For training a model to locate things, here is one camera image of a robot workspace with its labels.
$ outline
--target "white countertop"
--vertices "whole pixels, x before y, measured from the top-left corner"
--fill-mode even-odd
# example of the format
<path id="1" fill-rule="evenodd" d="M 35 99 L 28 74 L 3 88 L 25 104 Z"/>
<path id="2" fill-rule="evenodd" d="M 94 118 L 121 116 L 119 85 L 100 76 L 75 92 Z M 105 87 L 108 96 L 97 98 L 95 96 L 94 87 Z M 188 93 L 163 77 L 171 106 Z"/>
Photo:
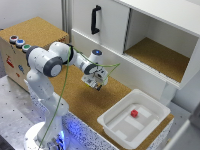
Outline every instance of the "white countertop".
<path id="1" fill-rule="evenodd" d="M 195 0 L 115 1 L 200 37 L 200 5 L 195 4 Z"/>

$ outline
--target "open cabinet compartment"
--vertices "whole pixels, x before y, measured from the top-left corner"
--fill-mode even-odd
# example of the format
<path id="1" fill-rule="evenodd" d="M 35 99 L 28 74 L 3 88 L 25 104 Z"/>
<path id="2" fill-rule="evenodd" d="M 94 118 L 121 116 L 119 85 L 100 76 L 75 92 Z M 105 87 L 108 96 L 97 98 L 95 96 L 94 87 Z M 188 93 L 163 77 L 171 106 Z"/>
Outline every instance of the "open cabinet compartment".
<path id="1" fill-rule="evenodd" d="M 199 70 L 195 67 L 198 37 L 131 9 L 124 55 L 157 71 L 182 88 Z"/>

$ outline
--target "white wall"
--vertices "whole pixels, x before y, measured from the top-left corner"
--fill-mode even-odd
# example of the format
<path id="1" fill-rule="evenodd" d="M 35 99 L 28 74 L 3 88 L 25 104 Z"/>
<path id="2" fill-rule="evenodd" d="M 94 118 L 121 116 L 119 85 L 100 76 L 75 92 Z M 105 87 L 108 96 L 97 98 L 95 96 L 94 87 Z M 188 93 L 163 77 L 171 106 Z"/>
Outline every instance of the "white wall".
<path id="1" fill-rule="evenodd" d="M 177 91 L 173 102 L 189 112 L 196 108 L 200 102 L 200 71 L 182 90 Z"/>
<path id="2" fill-rule="evenodd" d="M 61 0 L 1 0 L 0 28 L 39 16 L 62 29 Z"/>

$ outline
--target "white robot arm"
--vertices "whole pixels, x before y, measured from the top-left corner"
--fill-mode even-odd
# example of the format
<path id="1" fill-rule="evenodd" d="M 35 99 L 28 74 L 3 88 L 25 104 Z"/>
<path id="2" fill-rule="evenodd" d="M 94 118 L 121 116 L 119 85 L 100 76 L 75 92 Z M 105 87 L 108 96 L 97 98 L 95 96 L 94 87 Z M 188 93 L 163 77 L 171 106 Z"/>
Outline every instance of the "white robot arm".
<path id="1" fill-rule="evenodd" d="M 85 59 L 86 57 L 77 53 L 71 45 L 60 42 L 52 43 L 49 47 L 49 51 L 37 46 L 29 48 L 26 53 L 26 59 L 31 70 L 27 74 L 27 82 L 38 99 L 40 99 L 40 102 L 49 110 L 49 114 L 46 115 L 46 122 L 37 134 L 35 140 L 38 141 L 38 143 L 36 142 L 37 146 L 39 146 L 39 143 L 42 141 L 48 125 L 53 118 L 59 99 L 48 77 L 57 76 L 62 70 L 62 65 L 68 63 L 68 58 L 68 65 L 73 64 L 78 67 L 84 73 L 82 81 L 90 87 L 100 90 L 102 85 L 106 85 L 108 82 L 108 72 L 104 67 L 95 65 L 102 64 L 102 52 L 99 50 L 93 50 L 88 58 L 90 61 L 88 61 Z M 49 149 L 49 145 L 53 145 L 52 142 L 55 142 L 56 137 L 58 137 L 63 130 L 62 116 L 68 112 L 68 109 L 69 106 L 67 102 L 61 99 L 55 119 L 43 140 L 42 146 L 44 149 Z M 65 144 L 62 145 L 64 146 L 60 146 L 60 149 L 65 149 Z"/>

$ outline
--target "wooden shelf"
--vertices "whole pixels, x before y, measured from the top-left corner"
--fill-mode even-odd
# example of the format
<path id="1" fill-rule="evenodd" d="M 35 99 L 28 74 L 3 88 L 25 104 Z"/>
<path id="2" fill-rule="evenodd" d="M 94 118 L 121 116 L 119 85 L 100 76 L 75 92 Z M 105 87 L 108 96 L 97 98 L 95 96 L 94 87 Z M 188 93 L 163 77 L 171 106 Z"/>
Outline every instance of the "wooden shelf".
<path id="1" fill-rule="evenodd" d="M 190 60 L 149 38 L 143 39 L 125 53 L 178 82 L 181 82 Z"/>

